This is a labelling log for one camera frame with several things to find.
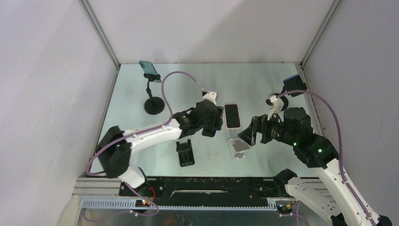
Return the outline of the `light blue phone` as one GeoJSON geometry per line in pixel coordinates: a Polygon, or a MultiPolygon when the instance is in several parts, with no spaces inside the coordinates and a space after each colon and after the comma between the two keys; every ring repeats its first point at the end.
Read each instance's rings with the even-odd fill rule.
{"type": "Polygon", "coordinates": [[[214,137],[216,132],[217,132],[217,129],[206,129],[206,128],[204,128],[202,130],[201,134],[202,134],[202,136],[205,136],[205,137],[214,137]]]}

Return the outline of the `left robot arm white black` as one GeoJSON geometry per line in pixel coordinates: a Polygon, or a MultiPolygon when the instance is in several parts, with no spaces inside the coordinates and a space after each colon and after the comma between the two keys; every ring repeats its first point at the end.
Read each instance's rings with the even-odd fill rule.
{"type": "Polygon", "coordinates": [[[107,178],[118,178],[130,186],[137,196],[147,194],[149,184],[144,171],[130,163],[133,154],[169,140],[192,136],[198,131],[214,137],[223,124],[223,107],[202,100],[195,107],[177,112],[170,119],[148,129],[120,130],[110,128],[98,145],[98,157],[107,178]]]}

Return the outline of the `pink phone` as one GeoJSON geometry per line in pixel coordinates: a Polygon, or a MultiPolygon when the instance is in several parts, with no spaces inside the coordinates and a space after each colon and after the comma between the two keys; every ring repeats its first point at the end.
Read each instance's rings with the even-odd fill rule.
{"type": "Polygon", "coordinates": [[[225,104],[225,120],[228,129],[239,129],[241,121],[239,116],[239,108],[237,104],[225,104]]]}

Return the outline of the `black round-base phone stand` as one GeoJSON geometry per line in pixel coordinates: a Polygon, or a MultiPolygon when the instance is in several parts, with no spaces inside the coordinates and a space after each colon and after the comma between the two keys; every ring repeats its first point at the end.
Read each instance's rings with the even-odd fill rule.
{"type": "Polygon", "coordinates": [[[285,96],[277,97],[279,93],[273,93],[270,97],[271,109],[275,112],[282,112],[288,108],[289,101],[285,96]]]}

